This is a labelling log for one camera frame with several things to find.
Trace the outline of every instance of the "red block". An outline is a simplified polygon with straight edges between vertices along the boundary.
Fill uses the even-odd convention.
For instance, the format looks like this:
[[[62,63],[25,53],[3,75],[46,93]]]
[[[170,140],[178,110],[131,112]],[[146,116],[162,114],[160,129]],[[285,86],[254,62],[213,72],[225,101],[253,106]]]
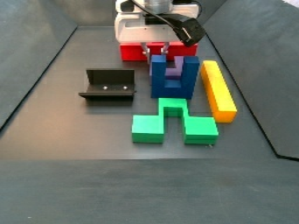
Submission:
[[[164,42],[147,43],[151,50],[151,54],[162,54]],[[182,42],[172,42],[169,53],[166,54],[168,60],[174,60],[174,56],[196,56],[198,50],[198,44],[188,47]],[[123,43],[121,44],[122,60],[146,60],[143,55],[143,47],[139,43]]]

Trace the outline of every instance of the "black cable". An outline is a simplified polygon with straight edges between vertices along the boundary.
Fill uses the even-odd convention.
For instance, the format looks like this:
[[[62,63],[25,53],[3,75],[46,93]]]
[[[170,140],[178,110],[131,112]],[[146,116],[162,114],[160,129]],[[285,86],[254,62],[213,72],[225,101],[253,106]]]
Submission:
[[[158,19],[164,20],[172,27],[174,30],[178,30],[178,27],[176,27],[164,17],[158,16],[157,14],[154,14],[146,7],[143,7],[142,4],[139,4],[135,0],[131,0],[131,2],[135,4],[135,6],[145,12],[147,12],[150,15],[153,15],[154,17],[157,17]]]

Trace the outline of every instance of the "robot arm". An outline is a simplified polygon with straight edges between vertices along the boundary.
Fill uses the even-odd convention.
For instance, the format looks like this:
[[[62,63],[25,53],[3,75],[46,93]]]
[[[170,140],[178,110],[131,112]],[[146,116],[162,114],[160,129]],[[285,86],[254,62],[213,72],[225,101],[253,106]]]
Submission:
[[[201,6],[193,0],[117,0],[117,40],[119,43],[142,43],[150,59],[149,42],[170,42],[196,45],[206,31],[197,18]]]

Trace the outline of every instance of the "toy block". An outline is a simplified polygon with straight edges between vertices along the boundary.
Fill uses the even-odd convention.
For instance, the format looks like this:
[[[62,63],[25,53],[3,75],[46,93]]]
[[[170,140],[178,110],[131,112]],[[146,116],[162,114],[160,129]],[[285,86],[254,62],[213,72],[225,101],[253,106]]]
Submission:
[[[151,54],[162,54],[164,42],[147,43]],[[141,43],[122,43],[121,46],[122,60],[147,60],[143,54],[143,47]],[[188,47],[182,42],[172,42],[168,53],[168,60],[176,60],[176,56],[196,56],[198,45]]]
[[[197,56],[184,57],[182,77],[180,80],[169,80],[166,77],[166,56],[153,55],[151,79],[153,98],[193,98],[201,61]]]
[[[162,143],[165,141],[165,118],[182,118],[184,141],[186,144],[216,144],[220,136],[213,117],[190,116],[186,99],[161,98],[158,115],[135,115],[133,140],[135,143]]]
[[[166,68],[166,79],[168,80],[180,80],[184,73],[184,56],[174,57],[176,67]]]
[[[133,125],[135,143],[162,143],[165,141],[165,120],[160,115],[135,115]]]
[[[237,116],[238,109],[217,61],[204,61],[201,77],[216,121],[218,123],[232,123]]]

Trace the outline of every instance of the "metal plate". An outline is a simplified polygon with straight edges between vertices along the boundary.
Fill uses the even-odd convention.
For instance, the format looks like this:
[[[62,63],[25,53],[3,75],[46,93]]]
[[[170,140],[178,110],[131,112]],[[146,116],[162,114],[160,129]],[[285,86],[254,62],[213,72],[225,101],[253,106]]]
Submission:
[[[299,10],[229,0],[206,29],[280,155],[299,158]]]
[[[47,0],[0,0],[0,128],[77,24]]]

